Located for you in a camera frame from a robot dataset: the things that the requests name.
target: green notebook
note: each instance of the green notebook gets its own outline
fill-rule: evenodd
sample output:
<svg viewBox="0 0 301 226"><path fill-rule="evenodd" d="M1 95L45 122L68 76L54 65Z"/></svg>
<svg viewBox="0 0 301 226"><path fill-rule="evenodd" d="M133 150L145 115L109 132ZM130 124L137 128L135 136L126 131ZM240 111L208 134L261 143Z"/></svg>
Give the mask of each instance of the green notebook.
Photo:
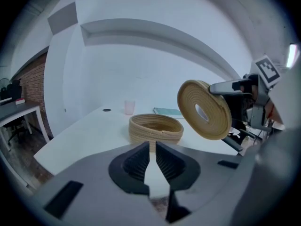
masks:
<svg viewBox="0 0 301 226"><path fill-rule="evenodd" d="M159 115L167 115L175 119L184 119L182 113L177 109L167 109L167 108L154 108L154 112Z"/></svg>

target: brick wall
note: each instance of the brick wall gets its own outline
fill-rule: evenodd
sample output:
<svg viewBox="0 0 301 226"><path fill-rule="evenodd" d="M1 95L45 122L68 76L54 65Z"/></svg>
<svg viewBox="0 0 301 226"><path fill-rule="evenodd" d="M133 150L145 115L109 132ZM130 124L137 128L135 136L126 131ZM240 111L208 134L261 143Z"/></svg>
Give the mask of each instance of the brick wall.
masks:
<svg viewBox="0 0 301 226"><path fill-rule="evenodd" d="M44 69L46 56L47 53L32 61L21 70L14 79L21 79L22 97L25 98L25 100L39 102L46 132L50 137L53 137L48 124L44 103ZM40 129L36 114L31 113L28 120L31 125Z"/></svg>

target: woven basket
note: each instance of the woven basket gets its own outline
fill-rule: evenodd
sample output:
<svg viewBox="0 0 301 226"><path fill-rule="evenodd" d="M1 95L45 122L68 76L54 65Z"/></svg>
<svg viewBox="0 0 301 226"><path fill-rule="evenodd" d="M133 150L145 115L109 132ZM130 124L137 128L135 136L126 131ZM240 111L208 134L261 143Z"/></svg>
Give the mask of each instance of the woven basket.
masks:
<svg viewBox="0 0 301 226"><path fill-rule="evenodd" d="M177 144L184 128L179 121L168 116L140 114L130 118L128 132L132 143L149 141L150 152L155 152L156 141Z"/></svg>

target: basket rim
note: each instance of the basket rim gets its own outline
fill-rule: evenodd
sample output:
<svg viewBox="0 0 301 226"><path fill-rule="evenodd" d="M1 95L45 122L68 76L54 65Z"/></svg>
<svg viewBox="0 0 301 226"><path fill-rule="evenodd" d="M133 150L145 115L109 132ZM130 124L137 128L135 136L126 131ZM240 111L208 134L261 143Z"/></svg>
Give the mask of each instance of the basket rim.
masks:
<svg viewBox="0 0 301 226"><path fill-rule="evenodd" d="M151 116L156 116L156 117L164 117L164 118L172 119L172 120L175 121L175 122L180 126L180 128L181 128L179 131L176 131L176 132L165 130L165 131L167 131L168 133L171 133L171 134L179 134L179 133L183 133L183 132L184 132L184 127L183 127L183 125L182 125L178 120L176 120L175 118L172 118L172 117L167 116L167 115L159 115L159 114L151 114L151 113L149 113L149 114L138 114L138 115L133 115L133 116L129 119L129 122L132 123L132 124L134 124L135 126L141 128L141 129L147 129L147 130L153 130L153 131L156 131L156 132L160 132L160 131L155 130L155 129L151 129L151 128L147 128L147 127L141 126L141 125L139 125L139 124L137 124L137 123L135 123L135 122L133 121L133 118L135 118L135 117L138 117L138 116L146 116L146 115L151 115Z"/></svg>

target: hole in lid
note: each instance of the hole in lid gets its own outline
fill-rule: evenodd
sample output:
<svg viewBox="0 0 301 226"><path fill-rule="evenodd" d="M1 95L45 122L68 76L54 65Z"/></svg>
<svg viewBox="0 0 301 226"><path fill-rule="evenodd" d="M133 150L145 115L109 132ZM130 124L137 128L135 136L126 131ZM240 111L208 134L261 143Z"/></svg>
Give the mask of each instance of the hole in lid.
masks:
<svg viewBox="0 0 301 226"><path fill-rule="evenodd" d="M202 117L206 122L209 121L208 116L206 115L206 113L203 111L203 109L201 107L199 107L198 104L196 104L196 111L199 114L200 117Z"/></svg>

